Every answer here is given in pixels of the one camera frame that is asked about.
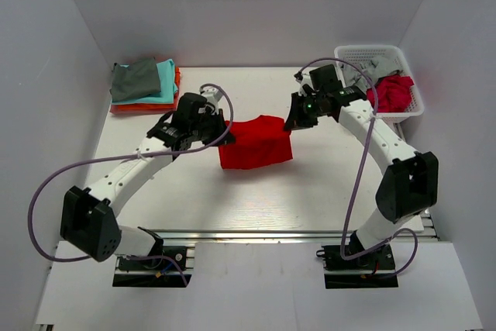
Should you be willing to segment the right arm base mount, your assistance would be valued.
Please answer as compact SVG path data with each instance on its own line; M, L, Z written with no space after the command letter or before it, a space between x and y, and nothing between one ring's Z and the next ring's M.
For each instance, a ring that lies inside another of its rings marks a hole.
M340 245L325 245L315 255L322 261L326 289L397 288L396 265L390 246L353 260L340 256Z

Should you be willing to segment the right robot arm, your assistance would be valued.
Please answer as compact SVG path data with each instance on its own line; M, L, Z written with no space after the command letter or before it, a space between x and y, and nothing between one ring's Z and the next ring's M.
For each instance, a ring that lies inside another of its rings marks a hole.
M291 107L284 131L309 129L319 118L332 117L363 145L363 158L372 157L382 179L375 195L376 209L348 239L342 256L361 268L378 258L381 246L404 225L437 202L439 161L431 152L421 153L396 135L377 117L375 104L355 86L344 87L333 65L304 74L298 71L298 91L291 95Z

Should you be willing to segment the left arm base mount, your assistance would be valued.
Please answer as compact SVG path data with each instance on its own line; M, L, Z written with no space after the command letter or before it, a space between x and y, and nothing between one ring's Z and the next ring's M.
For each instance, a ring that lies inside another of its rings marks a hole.
M154 238L151 258L145 260L119 257L112 286L115 288L186 288L191 280L195 249L167 245L153 231L141 229Z

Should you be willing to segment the red t-shirt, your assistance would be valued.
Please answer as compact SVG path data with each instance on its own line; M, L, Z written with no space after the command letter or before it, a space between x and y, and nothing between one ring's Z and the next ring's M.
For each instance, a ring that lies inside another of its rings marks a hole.
M252 170L293 159L291 133L284 131L281 117L260 115L234 122L230 132L235 142L219 147L224 170Z

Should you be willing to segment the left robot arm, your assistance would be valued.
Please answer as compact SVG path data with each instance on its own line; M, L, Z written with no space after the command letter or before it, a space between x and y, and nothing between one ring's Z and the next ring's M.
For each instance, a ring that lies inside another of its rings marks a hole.
M163 168L200 142L220 146L233 143L219 102L221 88L204 85L199 93L185 93L177 109L163 115L146 133L129 159L85 188L73 187L64 196L60 235L89 257L102 262L112 255L137 257L155 268L164 258L163 240L143 227L117 222L125 204Z

